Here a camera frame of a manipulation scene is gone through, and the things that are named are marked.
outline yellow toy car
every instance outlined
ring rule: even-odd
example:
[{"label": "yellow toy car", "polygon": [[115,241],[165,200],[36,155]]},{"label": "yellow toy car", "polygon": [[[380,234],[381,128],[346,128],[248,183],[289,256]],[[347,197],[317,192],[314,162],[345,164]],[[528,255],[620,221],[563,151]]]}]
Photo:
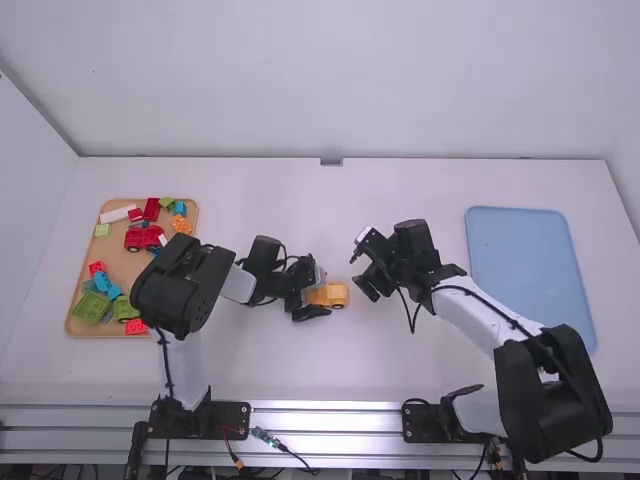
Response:
[{"label": "yellow toy car", "polygon": [[349,303],[349,288],[344,282],[331,282],[320,288],[308,290],[307,303],[335,309],[344,308]]}]

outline green lego brick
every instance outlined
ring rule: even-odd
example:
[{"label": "green lego brick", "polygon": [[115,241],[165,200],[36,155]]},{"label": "green lego brick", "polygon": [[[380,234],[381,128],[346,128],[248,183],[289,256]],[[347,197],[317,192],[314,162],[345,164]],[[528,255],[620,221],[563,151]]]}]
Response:
[{"label": "green lego brick", "polygon": [[132,318],[138,318],[140,312],[131,306],[129,297],[120,295],[113,301],[113,316],[118,322],[124,323]]},{"label": "green lego brick", "polygon": [[107,310],[107,313],[104,314],[104,317],[100,319],[100,323],[106,325],[111,321],[112,318],[113,318],[113,303],[109,304],[109,309]]},{"label": "green lego brick", "polygon": [[94,235],[96,237],[102,237],[104,235],[109,234],[109,224],[105,223],[104,225],[96,225],[96,231]]},{"label": "green lego brick", "polygon": [[95,280],[90,279],[90,280],[85,280],[84,282],[82,282],[82,293],[87,293],[87,292],[93,292],[93,293],[98,293],[100,292],[100,290],[98,290],[98,287],[96,286],[96,282]]},{"label": "green lego brick", "polygon": [[162,197],[158,203],[162,205],[166,210],[172,212],[173,206],[175,205],[176,201],[171,197]]},{"label": "green lego brick", "polygon": [[102,317],[109,310],[110,303],[104,295],[86,292],[73,308],[71,314],[84,320],[89,325],[94,325],[100,323]]}]

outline metal bracket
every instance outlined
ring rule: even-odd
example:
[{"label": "metal bracket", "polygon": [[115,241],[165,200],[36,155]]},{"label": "metal bracket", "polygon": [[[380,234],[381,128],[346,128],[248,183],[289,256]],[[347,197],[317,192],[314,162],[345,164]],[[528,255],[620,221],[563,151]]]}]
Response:
[{"label": "metal bracket", "polygon": [[247,402],[211,401],[207,397],[195,411],[185,411],[167,398],[151,406],[147,438],[246,440],[251,405]]},{"label": "metal bracket", "polygon": [[491,435],[484,433],[447,432],[441,421],[439,404],[412,403],[402,410],[402,438],[407,443],[478,443],[486,444]]}]

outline red toy car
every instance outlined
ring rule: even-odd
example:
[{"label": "red toy car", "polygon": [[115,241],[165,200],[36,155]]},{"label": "red toy car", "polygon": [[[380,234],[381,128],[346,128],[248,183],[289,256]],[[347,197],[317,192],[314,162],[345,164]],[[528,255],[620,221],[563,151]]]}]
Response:
[{"label": "red toy car", "polygon": [[124,248],[130,252],[139,252],[150,246],[160,246],[158,237],[164,233],[162,227],[151,225],[148,228],[132,227],[124,236]]}]

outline wooden tray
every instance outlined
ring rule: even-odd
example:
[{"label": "wooden tray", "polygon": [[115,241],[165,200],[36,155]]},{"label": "wooden tray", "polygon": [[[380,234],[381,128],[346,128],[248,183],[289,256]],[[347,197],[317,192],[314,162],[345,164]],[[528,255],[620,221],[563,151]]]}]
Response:
[{"label": "wooden tray", "polygon": [[[183,200],[187,205],[187,221],[193,227],[193,234],[196,231],[196,223],[198,220],[198,205],[195,201],[190,199],[178,198]],[[146,198],[127,198],[127,199],[114,199],[109,200],[100,209],[100,213],[115,210],[116,208],[124,207],[131,203],[135,203],[144,210],[144,206],[147,203]],[[157,222],[152,224],[160,225],[164,229],[164,235],[167,240],[175,234],[175,230],[171,225],[171,213],[167,212],[164,208],[160,210],[160,216]],[[96,219],[96,225],[100,223],[99,218]],[[137,253],[131,253],[124,248],[124,236],[129,228],[130,222],[128,219],[121,220],[119,222],[112,223],[109,226],[109,234],[103,237],[94,236],[92,227],[91,230],[91,243],[87,249],[87,254],[82,264],[82,270],[78,277],[78,283],[76,289],[71,298],[71,305],[69,306],[69,312],[67,313],[67,319],[64,324],[64,328],[68,335],[72,337],[102,337],[102,338],[120,338],[120,337],[147,337],[147,335],[125,335],[124,323],[118,323],[115,319],[107,324],[99,323],[97,325],[88,325],[81,319],[71,315],[73,307],[82,298],[82,282],[91,279],[89,274],[89,264],[101,260],[106,268],[109,280],[111,283],[118,285],[125,295],[129,295],[133,282],[138,277],[140,272],[153,260],[153,255],[150,252],[142,250]]]}]

